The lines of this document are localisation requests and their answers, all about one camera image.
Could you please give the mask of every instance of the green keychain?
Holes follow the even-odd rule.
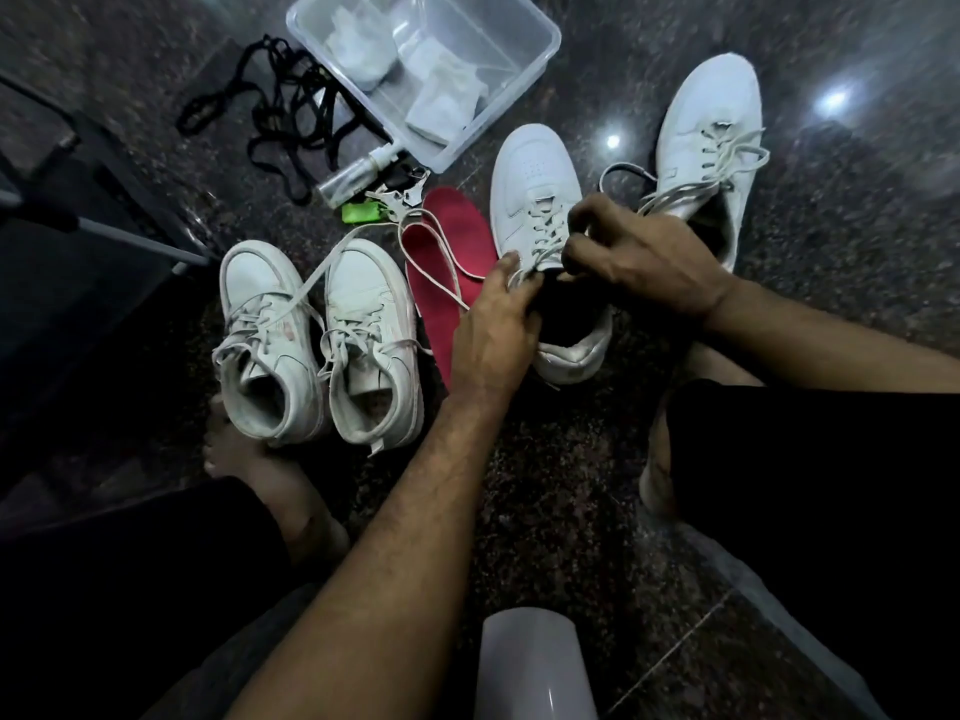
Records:
[[[380,202],[368,199],[362,204],[343,205],[341,217],[346,225],[363,225],[380,222],[383,219],[383,212],[380,209]]]

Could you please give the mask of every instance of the white shoe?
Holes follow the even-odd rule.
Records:
[[[213,364],[223,407],[238,430],[272,447],[306,442],[330,427],[310,308],[288,308],[303,285],[287,256],[264,241],[235,244],[220,265],[226,338]],[[288,312],[276,319],[282,309]]]
[[[679,86],[656,143],[655,194],[640,214],[662,212],[690,220],[717,196],[717,259],[737,261],[740,226],[754,175],[770,160],[760,146],[761,86],[754,67],[728,52],[703,61]],[[710,217],[706,210],[702,218]]]
[[[534,271],[564,268],[567,216],[582,198],[567,147],[551,128],[528,123],[510,133],[493,166],[489,220],[497,255],[520,255],[520,270],[511,285]],[[600,370],[613,332],[613,309],[607,306],[580,342],[540,343],[534,369],[551,384],[586,381]]]
[[[341,437],[370,454],[414,441],[424,426],[413,296],[381,247],[350,240],[326,274],[330,412]]]

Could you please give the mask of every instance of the plastic container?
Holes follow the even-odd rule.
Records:
[[[333,32],[334,11],[356,12],[362,7],[389,20],[400,55],[400,62],[369,93],[344,75],[324,45]],[[378,119],[394,142],[401,142],[436,173],[449,168],[533,85],[561,41],[558,26],[530,0],[297,0],[287,10],[287,28]],[[416,61],[418,46],[431,37],[477,66],[477,78],[489,90],[480,98],[473,121],[447,146],[424,138],[403,122],[423,85],[403,61]]]

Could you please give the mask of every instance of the red insole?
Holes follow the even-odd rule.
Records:
[[[486,276],[497,263],[497,248],[490,226],[474,204],[452,187],[438,187],[427,193],[422,206],[437,218],[457,262],[476,276]],[[441,253],[438,241],[422,225],[407,228],[403,233],[403,247],[426,273],[452,293],[457,292],[447,258]],[[423,327],[437,360],[439,375],[449,389],[453,332],[460,325],[462,309],[410,263],[406,264],[406,272],[416,309],[423,318]],[[467,277],[459,269],[456,273],[462,301],[474,305],[483,281]]]

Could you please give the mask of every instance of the hand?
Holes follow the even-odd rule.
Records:
[[[541,317],[527,307],[544,285],[537,272],[513,290],[507,281],[521,258],[508,252],[486,276],[480,296],[453,334],[450,396],[489,401],[504,409],[533,363]]]
[[[570,210],[570,273],[591,273],[635,296],[702,320],[738,283],[678,216],[640,216],[593,193]]]

